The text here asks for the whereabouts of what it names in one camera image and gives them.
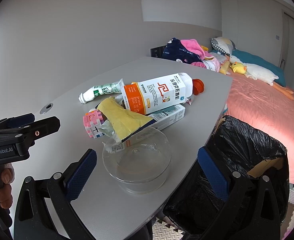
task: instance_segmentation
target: trash can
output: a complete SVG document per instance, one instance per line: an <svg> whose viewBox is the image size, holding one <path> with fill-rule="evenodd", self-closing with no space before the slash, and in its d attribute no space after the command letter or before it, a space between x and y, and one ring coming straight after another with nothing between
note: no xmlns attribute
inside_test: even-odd
<svg viewBox="0 0 294 240"><path fill-rule="evenodd" d="M287 149L268 134L228 115L218 122L206 146L231 172L238 171L253 184L258 183L262 175L267 175L275 192L282 222L289 197ZM241 228L253 198L252 195L243 198L228 231L229 236ZM204 171L196 162L168 200L163 213L189 234L188 239L199 239L223 205L224 201L215 195Z"/></svg>

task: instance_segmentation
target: gray table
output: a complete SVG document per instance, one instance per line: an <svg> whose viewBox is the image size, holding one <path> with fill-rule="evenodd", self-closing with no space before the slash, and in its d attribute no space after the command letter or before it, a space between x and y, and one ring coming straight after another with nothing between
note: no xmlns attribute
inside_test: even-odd
<svg viewBox="0 0 294 240"><path fill-rule="evenodd" d="M134 195L124 191L105 170L102 161L103 141L107 137L90 138L82 123L83 115L101 100L82 105L78 95L94 85L124 79L125 84L173 73L186 72L204 82L205 91L186 105L185 117L163 130L172 147L171 172L156 191ZM42 138L30 149L30 158L14 163L17 198L21 182L30 175L34 179L49 178L56 171L78 161L88 148L97 152L97 166L79 198L71 204L88 230L97 240L122 240L141 228L174 192L197 158L198 149L205 145L225 106L232 78L203 68L158 58L143 57L100 74L75 87L52 103L46 114L36 113L36 120L50 116L60 119L58 133ZM66 235L50 201L49 211L59 233Z"/></svg>

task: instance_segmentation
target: blue gripper pad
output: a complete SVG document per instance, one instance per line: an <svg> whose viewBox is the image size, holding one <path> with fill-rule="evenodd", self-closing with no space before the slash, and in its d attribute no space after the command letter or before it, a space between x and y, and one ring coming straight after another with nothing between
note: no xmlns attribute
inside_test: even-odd
<svg viewBox="0 0 294 240"><path fill-rule="evenodd" d="M228 182L204 147L198 150L198 163L204 171L216 197L226 202L229 196Z"/></svg>
<svg viewBox="0 0 294 240"><path fill-rule="evenodd" d="M94 150L90 150L65 185L65 197L69 202L79 197L96 164L97 154Z"/></svg>
<svg viewBox="0 0 294 240"><path fill-rule="evenodd" d="M11 118L8 121L7 126L9 128L18 128L18 127L27 125L29 123L32 123L34 121L35 121L35 116L33 114L24 114L21 116Z"/></svg>

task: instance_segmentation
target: pink bedsheet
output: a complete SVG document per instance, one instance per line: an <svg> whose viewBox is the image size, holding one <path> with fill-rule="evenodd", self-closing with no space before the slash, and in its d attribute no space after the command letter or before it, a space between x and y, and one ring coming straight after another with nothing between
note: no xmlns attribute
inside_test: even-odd
<svg viewBox="0 0 294 240"><path fill-rule="evenodd" d="M294 184L294 101L270 85L231 72L227 114L279 140L286 148L289 181Z"/></svg>

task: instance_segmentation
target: door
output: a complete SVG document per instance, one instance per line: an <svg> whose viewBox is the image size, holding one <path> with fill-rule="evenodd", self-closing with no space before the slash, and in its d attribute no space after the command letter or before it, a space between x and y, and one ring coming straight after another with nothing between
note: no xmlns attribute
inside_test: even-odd
<svg viewBox="0 0 294 240"><path fill-rule="evenodd" d="M294 90L294 19L283 14L283 51L280 67L284 70L286 85Z"/></svg>

